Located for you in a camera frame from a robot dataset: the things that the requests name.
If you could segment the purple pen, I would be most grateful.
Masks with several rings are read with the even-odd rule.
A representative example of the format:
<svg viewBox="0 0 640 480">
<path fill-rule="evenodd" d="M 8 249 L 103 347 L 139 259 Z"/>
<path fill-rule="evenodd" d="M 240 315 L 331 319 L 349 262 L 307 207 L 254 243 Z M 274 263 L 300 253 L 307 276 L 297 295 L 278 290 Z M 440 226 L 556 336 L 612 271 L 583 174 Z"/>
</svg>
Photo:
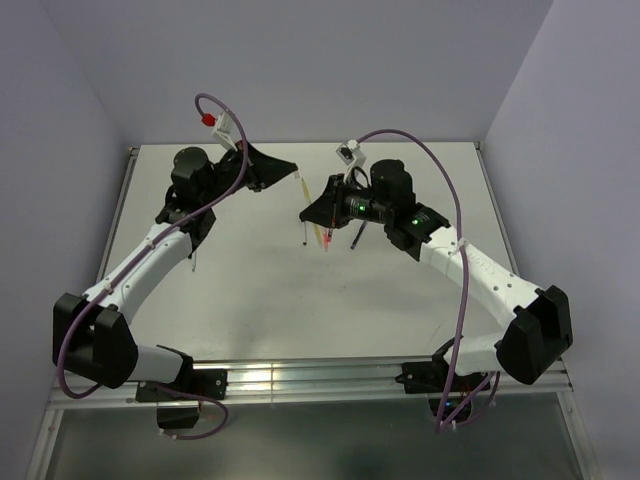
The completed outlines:
<svg viewBox="0 0 640 480">
<path fill-rule="evenodd" d="M 364 233 L 364 231 L 365 231 L 365 229 L 366 229 L 367 225 L 368 225 L 368 222 L 367 222 L 367 221 L 363 221 L 363 222 L 360 224 L 360 226 L 359 226 L 359 228 L 358 228 L 358 230 L 357 230 L 357 233 L 356 233 L 356 235 L 354 236 L 354 238 L 353 238 L 353 240 L 352 240 L 352 242 L 351 242 L 351 244 L 350 244 L 350 249 L 351 249 L 351 250 L 355 250 L 355 249 L 357 248 L 358 243 L 359 243 L 359 241 L 361 240 L 361 237 L 362 237 L 362 235 L 363 235 L 363 233 Z"/>
</svg>

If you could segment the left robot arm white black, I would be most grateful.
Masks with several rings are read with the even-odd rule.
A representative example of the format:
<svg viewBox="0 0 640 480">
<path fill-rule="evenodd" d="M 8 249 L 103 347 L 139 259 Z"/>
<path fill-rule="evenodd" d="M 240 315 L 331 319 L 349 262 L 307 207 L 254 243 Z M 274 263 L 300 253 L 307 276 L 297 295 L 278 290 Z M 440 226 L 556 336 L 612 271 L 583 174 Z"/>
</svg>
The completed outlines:
<svg viewBox="0 0 640 480">
<path fill-rule="evenodd" d="M 66 293 L 53 308 L 53 362 L 61 389 L 71 398 L 71 372 L 95 387 L 155 382 L 172 399 L 195 386 L 194 360 L 168 347 L 136 343 L 130 325 L 169 272 L 191 258 L 212 229 L 213 207 L 236 191 L 261 192 L 296 173 L 295 163 L 237 143 L 213 163 L 200 147 L 173 159 L 164 205 L 143 241 L 111 273 L 80 295 Z"/>
</svg>

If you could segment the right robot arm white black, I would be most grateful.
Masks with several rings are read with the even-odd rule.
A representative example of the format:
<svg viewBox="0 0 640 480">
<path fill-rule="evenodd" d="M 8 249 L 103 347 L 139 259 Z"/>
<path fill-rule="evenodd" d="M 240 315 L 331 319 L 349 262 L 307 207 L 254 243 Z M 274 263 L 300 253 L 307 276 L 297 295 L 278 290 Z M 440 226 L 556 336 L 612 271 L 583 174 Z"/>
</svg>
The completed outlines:
<svg viewBox="0 0 640 480">
<path fill-rule="evenodd" d="M 501 333 L 451 339 L 433 354 L 434 391 L 492 371 L 532 385 L 573 343 L 566 293 L 518 277 L 459 236 L 444 216 L 417 201 L 400 160 L 374 163 L 367 187 L 344 174 L 330 176 L 299 217 L 326 229 L 352 220 L 382 225 L 394 247 L 466 289 L 494 317 Z"/>
</svg>

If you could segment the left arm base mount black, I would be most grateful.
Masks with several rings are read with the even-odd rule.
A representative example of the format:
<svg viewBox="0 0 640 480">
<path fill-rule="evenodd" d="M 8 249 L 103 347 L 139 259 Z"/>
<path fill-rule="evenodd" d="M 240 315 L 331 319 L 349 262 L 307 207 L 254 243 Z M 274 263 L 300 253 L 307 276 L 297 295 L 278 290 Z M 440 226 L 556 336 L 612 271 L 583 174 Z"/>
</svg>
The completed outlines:
<svg viewBox="0 0 640 480">
<path fill-rule="evenodd" d="M 194 370 L 186 379 L 172 383 L 139 382 L 135 401 L 156 405 L 156 422 L 165 431 L 192 430 L 205 403 L 225 399 L 228 372 L 225 369 Z"/>
</svg>

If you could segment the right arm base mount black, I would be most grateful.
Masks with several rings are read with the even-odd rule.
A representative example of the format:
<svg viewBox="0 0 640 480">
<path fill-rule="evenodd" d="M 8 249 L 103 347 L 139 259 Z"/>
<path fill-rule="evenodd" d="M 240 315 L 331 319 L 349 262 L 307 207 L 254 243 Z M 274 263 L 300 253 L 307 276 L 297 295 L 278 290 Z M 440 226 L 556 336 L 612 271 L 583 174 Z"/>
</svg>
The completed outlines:
<svg viewBox="0 0 640 480">
<path fill-rule="evenodd" d="M 448 370 L 446 363 L 440 364 L 436 361 L 405 362 L 401 364 L 401 372 L 394 381 L 403 387 L 407 395 L 426 394 L 430 411 L 437 418 Z M 445 421 L 475 390 L 483 392 L 491 388 L 491 377 L 487 374 L 455 374 L 444 403 L 441 420 Z"/>
</svg>

